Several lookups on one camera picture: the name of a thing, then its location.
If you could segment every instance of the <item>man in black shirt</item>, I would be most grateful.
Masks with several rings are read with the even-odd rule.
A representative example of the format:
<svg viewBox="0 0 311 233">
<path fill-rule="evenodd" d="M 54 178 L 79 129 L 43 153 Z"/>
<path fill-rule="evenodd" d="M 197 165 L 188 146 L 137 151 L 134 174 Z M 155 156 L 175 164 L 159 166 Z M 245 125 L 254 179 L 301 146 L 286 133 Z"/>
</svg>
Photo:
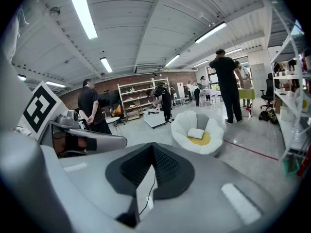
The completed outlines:
<svg viewBox="0 0 311 233">
<path fill-rule="evenodd" d="M 164 112 L 164 117 L 166 122 L 172 122 L 171 120 L 171 95 L 168 91 L 167 85 L 161 84 L 158 85 L 155 90 L 148 90 L 146 92 L 147 96 L 152 97 L 155 101 L 155 107 L 162 102 L 162 109 Z"/>
<path fill-rule="evenodd" d="M 99 95 L 94 90 L 90 79 L 83 81 L 83 90 L 78 97 L 80 115 L 86 120 L 88 127 L 95 132 L 111 134 L 108 124 L 98 104 Z"/>
<path fill-rule="evenodd" d="M 214 68 L 217 73 L 220 92 L 222 94 L 228 116 L 228 119 L 226 119 L 225 122 L 229 125 L 233 124 L 232 107 L 237 122 L 242 122 L 243 117 L 241 113 L 239 90 L 233 71 L 235 71 L 239 77 L 242 88 L 243 78 L 234 61 L 231 58 L 225 57 L 225 50 L 219 49 L 216 51 L 216 54 L 216 58 L 209 63 L 209 66 Z"/>
</svg>

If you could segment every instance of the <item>ceiling light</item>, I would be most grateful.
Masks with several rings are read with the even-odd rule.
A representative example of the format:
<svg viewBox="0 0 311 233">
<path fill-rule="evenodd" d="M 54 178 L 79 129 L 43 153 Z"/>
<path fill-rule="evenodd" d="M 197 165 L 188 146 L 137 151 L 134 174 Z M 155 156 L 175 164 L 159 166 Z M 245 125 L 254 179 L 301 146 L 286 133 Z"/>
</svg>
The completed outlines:
<svg viewBox="0 0 311 233">
<path fill-rule="evenodd" d="M 170 65 L 174 60 L 176 60 L 178 57 L 180 56 L 180 54 L 176 55 L 170 62 L 168 62 L 165 66 L 167 67 L 168 65 Z"/>
<path fill-rule="evenodd" d="M 26 80 L 26 76 L 25 76 L 25 75 L 19 74 L 19 75 L 18 75 L 18 78 L 19 78 L 20 80 L 22 80 L 22 81 L 25 81 L 25 80 Z"/>
<path fill-rule="evenodd" d="M 193 66 L 193 67 L 197 67 L 197 66 L 202 65 L 202 64 L 207 63 L 207 62 L 209 62 L 209 61 L 208 61 L 208 60 L 205 60 L 205 61 L 203 61 L 203 62 L 201 62 L 201 63 L 199 63 L 199 64 L 197 64 L 197 65 L 195 65 L 195 66 Z"/>
<path fill-rule="evenodd" d="M 104 67 L 106 68 L 106 70 L 108 72 L 112 72 L 112 69 L 111 69 L 111 67 L 110 67 L 106 57 L 105 58 L 101 58 L 101 62 L 102 62 L 102 64 L 104 65 Z"/>
<path fill-rule="evenodd" d="M 226 52 L 226 55 L 227 55 L 227 54 L 234 53 L 234 52 L 238 52 L 238 51 L 242 51 L 242 48 L 234 49 L 234 50 L 232 50 L 232 51 Z"/>
<path fill-rule="evenodd" d="M 217 26 L 215 26 L 214 28 L 212 28 L 211 30 L 207 31 L 204 35 L 202 35 L 200 38 L 198 38 L 197 40 L 195 40 L 195 43 L 200 43 L 201 41 L 203 41 L 204 39 L 208 38 L 210 35 L 216 33 L 218 30 L 224 28 L 225 26 L 227 26 L 227 24 L 225 22 L 222 22 L 220 24 L 218 24 Z"/>
<path fill-rule="evenodd" d="M 46 81 L 45 83 L 46 83 L 46 84 L 49 84 L 49 85 L 54 85 L 54 86 L 62 87 L 62 88 L 66 87 L 66 86 L 63 85 L 63 84 L 54 83 L 54 82 L 51 82 L 51 81 Z"/>
<path fill-rule="evenodd" d="M 78 14 L 80 22 L 89 39 L 96 38 L 96 30 L 89 12 L 87 0 L 71 0 Z"/>
</svg>

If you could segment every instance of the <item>storage rack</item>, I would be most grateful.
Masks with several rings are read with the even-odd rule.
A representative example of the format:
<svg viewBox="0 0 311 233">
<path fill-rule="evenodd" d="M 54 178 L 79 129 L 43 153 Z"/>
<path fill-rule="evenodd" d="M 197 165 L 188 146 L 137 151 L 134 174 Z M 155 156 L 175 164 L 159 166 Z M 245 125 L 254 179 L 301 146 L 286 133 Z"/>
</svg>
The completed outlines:
<svg viewBox="0 0 311 233">
<path fill-rule="evenodd" d="M 282 22 L 286 32 L 287 37 L 282 44 L 281 50 L 271 59 L 271 70 L 274 73 L 273 67 L 275 62 L 287 62 L 296 58 L 297 66 L 295 68 L 295 74 L 274 77 L 274 80 L 280 79 L 299 79 L 299 96 L 303 97 L 303 83 L 302 79 L 311 79 L 311 74 L 302 73 L 301 64 L 299 61 L 299 54 L 303 53 L 307 48 L 307 43 L 304 35 L 292 35 L 291 31 L 283 18 L 283 15 L 272 5 L 272 10 L 277 14 L 280 21 Z M 310 137 L 308 132 L 307 120 L 311 117 L 311 113 L 302 112 L 302 100 L 299 100 L 299 104 L 296 105 L 294 100 L 294 92 L 283 91 L 275 88 L 274 86 L 274 101 L 276 96 L 278 96 L 284 104 L 292 111 L 295 116 L 294 122 L 288 122 L 280 119 L 280 115 L 277 114 L 276 117 L 281 127 L 283 134 L 283 139 L 285 143 L 285 151 L 280 160 L 283 160 L 288 154 L 302 154 L 303 156 L 309 149 Z"/>
<path fill-rule="evenodd" d="M 124 85 L 118 84 L 120 99 L 121 99 L 124 115 L 125 115 L 125 118 L 127 121 L 140 118 L 140 116 L 138 116 L 137 114 L 132 115 L 133 110 L 138 109 L 139 114 L 142 114 L 143 108 L 148 106 L 148 105 L 150 106 L 153 103 L 152 101 L 150 101 L 151 99 L 149 99 L 149 100 L 146 99 L 147 98 L 146 91 L 154 89 L 159 82 L 167 83 L 168 89 L 170 92 L 170 84 L 169 84 L 168 77 L 166 77 L 165 79 L 158 79 L 158 80 L 151 78 L 148 81 L 142 81 L 142 82 L 130 83 L 130 84 L 124 84 Z M 135 91 L 125 92 L 126 88 L 132 88 L 132 87 L 134 88 L 137 86 L 140 86 L 140 87 L 141 86 L 149 86 L 149 87 L 147 87 L 147 88 L 143 87 L 142 89 L 138 88 L 138 90 L 135 90 Z M 132 99 L 126 98 L 129 95 L 133 95 L 133 97 L 134 97 L 137 94 L 138 94 L 138 96 L 135 98 L 132 98 Z M 138 101 L 139 102 L 138 105 L 129 107 L 129 102 L 134 102 L 134 101 Z"/>
</svg>

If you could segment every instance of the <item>black hair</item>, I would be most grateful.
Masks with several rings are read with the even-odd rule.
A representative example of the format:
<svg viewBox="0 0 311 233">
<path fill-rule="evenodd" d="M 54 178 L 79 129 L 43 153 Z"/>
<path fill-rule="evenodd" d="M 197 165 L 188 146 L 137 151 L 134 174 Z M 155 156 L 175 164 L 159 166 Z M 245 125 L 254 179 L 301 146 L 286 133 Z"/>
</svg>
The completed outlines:
<svg viewBox="0 0 311 233">
<path fill-rule="evenodd" d="M 83 81 L 83 87 L 87 85 L 87 82 L 92 82 L 92 80 L 91 80 L 91 79 L 86 79 L 86 80 L 84 80 L 84 81 Z"/>
<path fill-rule="evenodd" d="M 218 54 L 225 54 L 225 50 L 223 50 L 223 49 L 218 49 L 217 51 L 216 51 L 216 54 L 218 55 Z"/>
</svg>

